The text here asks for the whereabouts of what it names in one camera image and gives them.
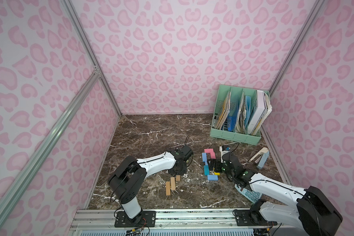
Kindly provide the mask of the pink block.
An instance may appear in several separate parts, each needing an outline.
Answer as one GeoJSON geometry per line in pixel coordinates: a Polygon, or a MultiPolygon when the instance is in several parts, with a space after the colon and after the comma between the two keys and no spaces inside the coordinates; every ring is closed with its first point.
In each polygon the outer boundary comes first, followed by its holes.
{"type": "Polygon", "coordinates": [[[210,153],[210,158],[211,158],[211,159],[216,159],[216,155],[215,155],[214,152],[211,152],[211,153],[210,153]]]}
{"type": "Polygon", "coordinates": [[[204,149],[204,153],[214,153],[213,148],[204,149]]]}

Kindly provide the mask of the teal block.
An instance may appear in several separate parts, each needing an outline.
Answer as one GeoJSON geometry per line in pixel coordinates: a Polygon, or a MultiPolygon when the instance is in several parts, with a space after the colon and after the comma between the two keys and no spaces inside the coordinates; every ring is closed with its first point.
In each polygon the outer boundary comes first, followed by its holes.
{"type": "Polygon", "coordinates": [[[208,175],[209,175],[209,166],[208,166],[208,165],[205,165],[205,166],[204,166],[204,175],[205,175],[205,176],[208,176],[208,175]]]}

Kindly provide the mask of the blue block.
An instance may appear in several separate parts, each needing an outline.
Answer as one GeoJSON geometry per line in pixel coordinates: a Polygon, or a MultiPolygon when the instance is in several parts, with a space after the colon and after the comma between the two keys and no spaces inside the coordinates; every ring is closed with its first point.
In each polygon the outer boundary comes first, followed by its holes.
{"type": "Polygon", "coordinates": [[[208,181],[218,181],[217,175],[207,175],[208,181]]]}
{"type": "Polygon", "coordinates": [[[202,161],[203,161],[203,162],[207,162],[207,155],[206,155],[205,152],[202,153],[202,161]]]}

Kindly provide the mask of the pink block top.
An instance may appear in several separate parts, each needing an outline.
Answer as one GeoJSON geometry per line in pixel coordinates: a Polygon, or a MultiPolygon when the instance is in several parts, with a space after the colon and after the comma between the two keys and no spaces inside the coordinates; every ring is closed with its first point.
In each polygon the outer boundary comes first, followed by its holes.
{"type": "Polygon", "coordinates": [[[213,148],[204,149],[204,153],[214,153],[213,148]]]}

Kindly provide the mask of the wooden block bottom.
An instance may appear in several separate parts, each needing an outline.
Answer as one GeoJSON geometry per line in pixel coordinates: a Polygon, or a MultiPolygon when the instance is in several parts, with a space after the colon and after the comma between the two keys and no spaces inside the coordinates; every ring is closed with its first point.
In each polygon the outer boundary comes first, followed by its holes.
{"type": "Polygon", "coordinates": [[[171,195],[171,182],[166,182],[165,189],[166,189],[166,196],[170,196],[171,195]]]}

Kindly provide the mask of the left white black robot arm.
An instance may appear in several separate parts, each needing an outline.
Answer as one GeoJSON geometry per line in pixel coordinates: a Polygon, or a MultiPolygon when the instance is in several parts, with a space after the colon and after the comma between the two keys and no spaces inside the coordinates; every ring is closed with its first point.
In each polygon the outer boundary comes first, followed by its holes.
{"type": "Polygon", "coordinates": [[[165,170],[173,177],[183,175],[187,172],[187,161],[192,156],[191,147],[183,145],[148,158],[126,157],[108,179],[108,185],[126,216],[130,220],[140,217],[142,209],[137,194],[146,178],[165,170]]]}

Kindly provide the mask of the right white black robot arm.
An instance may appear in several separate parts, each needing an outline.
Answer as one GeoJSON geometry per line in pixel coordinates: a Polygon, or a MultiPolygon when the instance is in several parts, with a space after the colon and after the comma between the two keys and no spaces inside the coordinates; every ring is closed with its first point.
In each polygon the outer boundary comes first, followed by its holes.
{"type": "Polygon", "coordinates": [[[224,174],[237,188],[280,202],[274,204],[258,199],[249,210],[250,220],[256,225],[275,221],[304,230],[310,236],[334,236],[343,222],[337,208],[316,187],[287,185],[246,169],[232,152],[220,159],[211,158],[208,163],[214,172],[224,174]]]}

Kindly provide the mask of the beige blue stapler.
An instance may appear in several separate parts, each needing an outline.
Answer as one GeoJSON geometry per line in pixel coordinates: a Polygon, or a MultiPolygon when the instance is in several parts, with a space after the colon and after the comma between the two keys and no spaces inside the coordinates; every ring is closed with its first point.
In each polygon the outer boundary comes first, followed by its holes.
{"type": "Polygon", "coordinates": [[[267,147],[263,147],[252,158],[250,158],[248,162],[257,164],[256,168],[260,170],[264,167],[269,155],[269,149],[267,147]]]}

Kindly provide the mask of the light blue calculator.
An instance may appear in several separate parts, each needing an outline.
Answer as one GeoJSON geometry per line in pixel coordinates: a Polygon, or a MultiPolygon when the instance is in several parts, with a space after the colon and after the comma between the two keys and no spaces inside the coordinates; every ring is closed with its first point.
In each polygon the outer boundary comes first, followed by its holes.
{"type": "Polygon", "coordinates": [[[246,188],[240,188],[238,185],[235,185],[235,189],[253,204],[262,197],[262,193],[250,191],[246,188]]]}

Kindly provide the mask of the green desktop file organizer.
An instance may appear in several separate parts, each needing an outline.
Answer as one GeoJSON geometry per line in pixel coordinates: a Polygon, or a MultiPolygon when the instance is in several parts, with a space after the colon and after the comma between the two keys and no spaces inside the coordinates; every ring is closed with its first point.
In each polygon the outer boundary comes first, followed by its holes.
{"type": "Polygon", "coordinates": [[[244,144],[258,144],[261,139],[261,126],[272,112],[272,105],[269,92],[263,90],[265,93],[266,110],[253,131],[253,135],[249,135],[247,127],[252,108],[256,101],[257,90],[258,89],[220,85],[212,118],[210,136],[244,144]],[[231,102],[239,104],[239,112],[234,132],[227,130],[227,117],[230,113],[231,102]]]}

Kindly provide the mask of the blue mesh folder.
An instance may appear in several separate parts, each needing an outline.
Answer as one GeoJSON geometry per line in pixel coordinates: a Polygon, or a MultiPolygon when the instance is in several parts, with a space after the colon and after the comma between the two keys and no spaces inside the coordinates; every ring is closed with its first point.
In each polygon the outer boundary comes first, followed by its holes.
{"type": "Polygon", "coordinates": [[[234,130],[235,130],[238,112],[239,112],[239,104],[235,103],[235,102],[231,102],[230,113],[227,117],[227,130],[229,132],[234,132],[234,130]]]}

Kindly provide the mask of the white binder folder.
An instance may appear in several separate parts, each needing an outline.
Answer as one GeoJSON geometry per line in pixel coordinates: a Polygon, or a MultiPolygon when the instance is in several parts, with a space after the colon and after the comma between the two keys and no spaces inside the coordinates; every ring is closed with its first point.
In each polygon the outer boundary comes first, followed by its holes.
{"type": "Polygon", "coordinates": [[[251,116],[248,122],[247,132],[249,135],[253,135],[253,131],[257,127],[259,121],[266,111],[265,93],[262,90],[257,90],[257,97],[254,106],[251,111],[251,116]]]}

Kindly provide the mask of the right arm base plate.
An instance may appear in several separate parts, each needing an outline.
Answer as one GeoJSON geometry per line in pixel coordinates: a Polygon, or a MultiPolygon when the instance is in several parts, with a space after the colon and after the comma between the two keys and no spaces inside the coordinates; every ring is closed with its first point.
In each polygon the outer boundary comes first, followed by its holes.
{"type": "Polygon", "coordinates": [[[235,217],[237,226],[266,226],[267,222],[261,219],[258,215],[254,216],[250,213],[250,210],[234,209],[232,211],[235,217]]]}

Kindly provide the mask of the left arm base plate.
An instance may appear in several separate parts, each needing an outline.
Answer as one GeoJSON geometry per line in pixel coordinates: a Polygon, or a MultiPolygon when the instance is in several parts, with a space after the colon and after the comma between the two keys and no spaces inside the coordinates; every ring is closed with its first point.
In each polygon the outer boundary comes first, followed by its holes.
{"type": "Polygon", "coordinates": [[[130,227],[154,227],[156,220],[156,211],[143,210],[133,219],[130,219],[124,211],[116,213],[116,228],[130,228],[130,227]]]}

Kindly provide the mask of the aluminium mounting rail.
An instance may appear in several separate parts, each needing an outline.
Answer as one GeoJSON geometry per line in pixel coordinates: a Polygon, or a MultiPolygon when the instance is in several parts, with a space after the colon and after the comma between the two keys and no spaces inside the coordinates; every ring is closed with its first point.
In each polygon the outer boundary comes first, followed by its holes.
{"type": "MultiPolygon", "coordinates": [[[[260,209],[261,219],[267,222],[266,226],[237,226],[232,214],[233,208],[199,208],[199,209],[152,209],[156,211],[152,230],[162,229],[266,229],[277,227],[278,223],[287,227],[296,228],[302,219],[297,210],[288,206],[267,204],[260,209]]],[[[79,210],[77,211],[71,230],[119,230],[116,228],[116,213],[123,210],[79,210]]]]}

